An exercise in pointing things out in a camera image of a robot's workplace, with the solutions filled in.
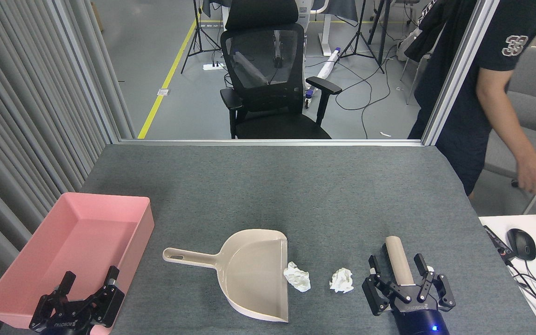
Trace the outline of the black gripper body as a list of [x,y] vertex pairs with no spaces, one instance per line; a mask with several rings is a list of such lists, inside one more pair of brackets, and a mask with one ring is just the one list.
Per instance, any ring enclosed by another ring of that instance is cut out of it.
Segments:
[[425,303],[409,305],[396,300],[392,313],[401,335],[449,335],[438,307],[430,308]]
[[62,315],[52,308],[43,308],[35,312],[30,322],[30,329],[40,335],[89,335],[93,326],[91,307],[71,309]]

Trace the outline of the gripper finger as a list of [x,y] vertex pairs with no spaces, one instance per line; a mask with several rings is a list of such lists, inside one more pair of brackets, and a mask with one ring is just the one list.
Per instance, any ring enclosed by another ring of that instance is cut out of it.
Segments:
[[47,322],[67,315],[69,308],[67,295],[75,280],[76,275],[72,271],[67,271],[59,286],[51,294],[43,295],[39,299],[29,327],[46,327]]
[[117,267],[111,266],[103,280],[102,288],[85,300],[82,310],[87,312],[86,327],[111,327],[115,322],[125,298],[125,293],[119,290],[116,284],[119,273]]
[[379,316],[389,307],[389,299],[394,296],[399,298],[404,303],[412,302],[407,290],[404,290],[400,285],[382,279],[378,259],[375,255],[371,255],[368,259],[370,265],[370,275],[364,280],[362,289],[372,314]]
[[433,285],[436,288],[439,297],[436,309],[444,312],[452,310],[453,307],[456,306],[456,302],[447,277],[444,274],[436,275],[433,270],[429,270],[421,253],[417,253],[414,256],[414,261],[419,274],[422,276],[422,283],[420,285],[420,290],[417,293],[416,300],[419,303],[426,301],[430,287]]

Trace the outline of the person's right hand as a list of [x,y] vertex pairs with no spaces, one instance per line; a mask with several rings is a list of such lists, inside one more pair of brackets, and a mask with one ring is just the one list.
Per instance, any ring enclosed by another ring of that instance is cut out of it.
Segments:
[[516,168],[519,188],[536,194],[536,152],[519,155]]

